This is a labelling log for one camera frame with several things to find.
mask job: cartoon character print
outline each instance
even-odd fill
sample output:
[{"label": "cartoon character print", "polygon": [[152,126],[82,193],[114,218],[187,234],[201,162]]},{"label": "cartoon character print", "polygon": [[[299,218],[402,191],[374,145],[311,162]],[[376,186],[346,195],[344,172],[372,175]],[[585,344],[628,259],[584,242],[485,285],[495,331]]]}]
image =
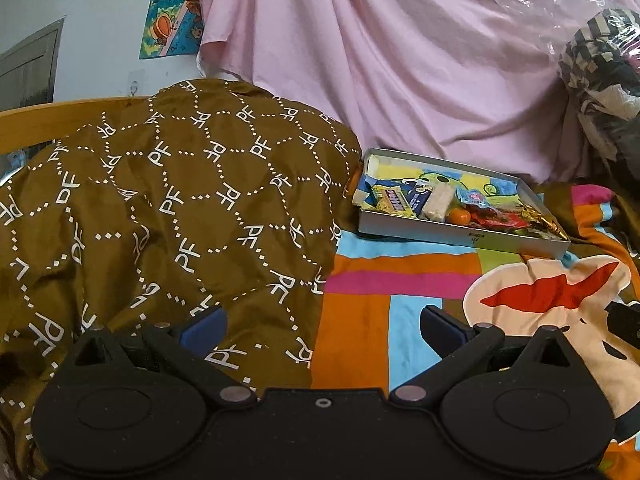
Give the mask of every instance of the cartoon character print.
[{"label": "cartoon character print", "polygon": [[[167,13],[161,13],[150,29],[151,36],[156,40],[156,44],[162,45],[160,56],[166,56],[180,29],[180,25],[187,17],[187,13],[194,14],[194,22],[202,21],[202,9],[199,0],[184,0],[178,14],[172,19]],[[199,40],[202,37],[202,27],[192,27],[190,33]]]},{"label": "cartoon character print", "polygon": [[[499,180],[496,178],[479,177],[471,174],[453,173],[423,173],[420,178],[428,180],[432,184],[443,183],[462,189],[479,189],[487,198],[487,202],[492,205],[501,203],[514,202],[519,200],[518,190],[515,183]],[[478,182],[479,179],[488,180],[488,182]]]},{"label": "cartoon character print", "polygon": [[[628,267],[608,255],[577,260],[569,269],[558,260],[532,259],[485,274],[466,292],[463,309],[470,325],[490,322],[507,335],[561,327],[618,418],[640,402],[640,351],[609,332],[606,308],[630,279]],[[616,438],[638,430],[620,435],[616,428]]]}]

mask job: bed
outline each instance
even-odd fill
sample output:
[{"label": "bed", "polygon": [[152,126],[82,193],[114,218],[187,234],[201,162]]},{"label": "bed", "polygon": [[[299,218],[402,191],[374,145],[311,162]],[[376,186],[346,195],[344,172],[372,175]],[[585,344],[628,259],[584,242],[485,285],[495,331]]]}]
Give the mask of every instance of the bed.
[{"label": "bed", "polygon": [[[640,356],[606,325],[611,301],[630,308],[640,298],[640,219],[624,193],[537,189],[572,238],[562,260],[540,260],[359,235],[353,133],[243,82],[16,110],[0,114],[0,126],[15,136],[9,149],[56,139],[0,189],[7,472],[46,469],[31,410],[96,323],[136,333],[222,306],[228,331],[206,359],[259,395],[269,386],[388,392],[439,359],[418,326],[433,304],[512,334],[569,326],[617,417],[621,445],[611,444],[602,468],[637,477]],[[551,296],[576,284],[582,296],[509,306],[514,286],[549,278]],[[487,309],[485,297],[502,299]]]}]

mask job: orange candy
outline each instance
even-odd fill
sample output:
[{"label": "orange candy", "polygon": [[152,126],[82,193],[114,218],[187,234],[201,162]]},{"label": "orange candy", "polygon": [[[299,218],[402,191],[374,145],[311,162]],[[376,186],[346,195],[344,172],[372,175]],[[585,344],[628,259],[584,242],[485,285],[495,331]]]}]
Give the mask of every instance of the orange candy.
[{"label": "orange candy", "polygon": [[469,222],[471,222],[471,213],[466,209],[457,207],[449,212],[447,221],[453,225],[469,225]]}]

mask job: white candy bar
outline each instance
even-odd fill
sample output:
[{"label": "white candy bar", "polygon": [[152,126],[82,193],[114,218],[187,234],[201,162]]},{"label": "white candy bar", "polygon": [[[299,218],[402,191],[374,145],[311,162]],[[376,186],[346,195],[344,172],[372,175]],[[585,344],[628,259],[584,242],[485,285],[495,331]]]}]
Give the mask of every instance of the white candy bar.
[{"label": "white candy bar", "polygon": [[444,222],[455,194],[456,188],[453,186],[441,182],[437,183],[420,212],[420,218],[434,222]]}]

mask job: brown blanket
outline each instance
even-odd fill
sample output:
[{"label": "brown blanket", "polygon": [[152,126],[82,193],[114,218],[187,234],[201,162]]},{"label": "brown blanket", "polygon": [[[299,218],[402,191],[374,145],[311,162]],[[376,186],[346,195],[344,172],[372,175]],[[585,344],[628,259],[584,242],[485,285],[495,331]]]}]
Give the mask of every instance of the brown blanket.
[{"label": "brown blanket", "polygon": [[209,360],[258,391],[310,386],[309,359],[355,136],[245,83],[185,82],[105,102],[0,189],[0,422],[44,470],[34,402],[94,324],[135,332],[214,305]]}]

